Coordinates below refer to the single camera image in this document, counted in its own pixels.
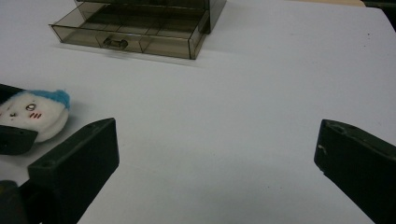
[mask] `drawer handle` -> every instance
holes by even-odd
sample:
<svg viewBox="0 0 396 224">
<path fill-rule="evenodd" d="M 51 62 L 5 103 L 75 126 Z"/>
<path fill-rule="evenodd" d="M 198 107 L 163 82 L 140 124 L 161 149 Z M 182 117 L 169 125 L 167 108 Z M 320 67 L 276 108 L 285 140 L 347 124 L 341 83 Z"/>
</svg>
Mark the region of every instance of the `drawer handle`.
<svg viewBox="0 0 396 224">
<path fill-rule="evenodd" d="M 128 46 L 128 41 L 124 39 L 119 41 L 106 38 L 106 40 L 103 41 L 103 45 L 105 48 L 125 49 Z"/>
</svg>

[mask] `plush toy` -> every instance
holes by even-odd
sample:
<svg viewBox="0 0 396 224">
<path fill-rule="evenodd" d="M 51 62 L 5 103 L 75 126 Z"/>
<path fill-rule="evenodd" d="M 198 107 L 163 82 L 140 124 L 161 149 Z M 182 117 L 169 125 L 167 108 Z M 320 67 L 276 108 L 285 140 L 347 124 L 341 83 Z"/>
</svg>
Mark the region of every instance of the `plush toy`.
<svg viewBox="0 0 396 224">
<path fill-rule="evenodd" d="M 0 125 L 36 131 L 43 142 L 64 127 L 69 108 L 65 91 L 22 91 L 0 105 Z"/>
</svg>

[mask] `blue hat on plush toy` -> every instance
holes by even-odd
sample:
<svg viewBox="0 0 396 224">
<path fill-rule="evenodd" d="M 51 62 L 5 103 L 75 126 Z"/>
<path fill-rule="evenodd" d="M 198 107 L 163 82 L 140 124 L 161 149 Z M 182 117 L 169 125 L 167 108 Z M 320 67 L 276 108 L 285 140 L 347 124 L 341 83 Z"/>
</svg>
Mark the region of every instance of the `blue hat on plush toy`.
<svg viewBox="0 0 396 224">
<path fill-rule="evenodd" d="M 18 94 L 14 95 L 18 96 L 24 93 L 31 93 L 36 96 L 41 96 L 47 99 L 50 99 L 54 102 L 58 102 L 63 104 L 66 109 L 70 109 L 70 96 L 65 91 L 57 90 L 57 91 L 22 91 Z"/>
</svg>

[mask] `cartoon face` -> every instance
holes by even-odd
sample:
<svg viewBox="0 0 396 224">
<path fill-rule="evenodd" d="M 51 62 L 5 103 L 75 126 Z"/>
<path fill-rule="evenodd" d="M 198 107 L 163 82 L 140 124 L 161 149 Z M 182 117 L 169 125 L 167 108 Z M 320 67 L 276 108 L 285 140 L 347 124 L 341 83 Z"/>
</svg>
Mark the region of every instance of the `cartoon face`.
<svg viewBox="0 0 396 224">
<path fill-rule="evenodd" d="M 36 131 L 36 142 L 58 133 L 67 118 L 67 105 L 30 91 L 19 93 L 0 105 L 0 125 Z"/>
</svg>

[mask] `black plastic part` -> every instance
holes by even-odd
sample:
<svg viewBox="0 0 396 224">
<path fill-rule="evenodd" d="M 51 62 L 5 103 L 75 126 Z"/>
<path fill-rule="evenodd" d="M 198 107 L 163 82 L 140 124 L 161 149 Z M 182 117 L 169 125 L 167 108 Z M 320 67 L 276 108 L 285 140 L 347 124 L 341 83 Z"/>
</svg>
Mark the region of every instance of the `black plastic part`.
<svg viewBox="0 0 396 224">
<path fill-rule="evenodd" d="M 5 102 L 9 97 L 23 91 L 22 89 L 0 84 L 0 104 Z"/>
<path fill-rule="evenodd" d="M 24 212 L 20 191 L 13 181 L 0 181 L 0 223 L 29 223 Z"/>
<path fill-rule="evenodd" d="M 84 126 L 29 165 L 19 188 L 0 181 L 0 223 L 78 223 L 119 163 L 116 121 Z"/>
<path fill-rule="evenodd" d="M 351 125 L 323 120 L 315 163 L 374 223 L 396 223 L 396 147 Z"/>
<path fill-rule="evenodd" d="M 382 9 L 396 31 L 396 3 L 394 0 L 362 0 L 362 2 L 367 7 Z"/>
<path fill-rule="evenodd" d="M 44 224 L 77 223 L 120 162 L 116 122 L 91 123 L 28 166 L 45 195 Z"/>
<path fill-rule="evenodd" d="M 0 154 L 20 155 L 32 148 L 38 133 L 0 125 Z"/>
<path fill-rule="evenodd" d="M 0 105 L 22 89 L 0 84 Z M 38 133 L 0 125 L 0 155 L 20 155 L 32 148 Z"/>
</svg>

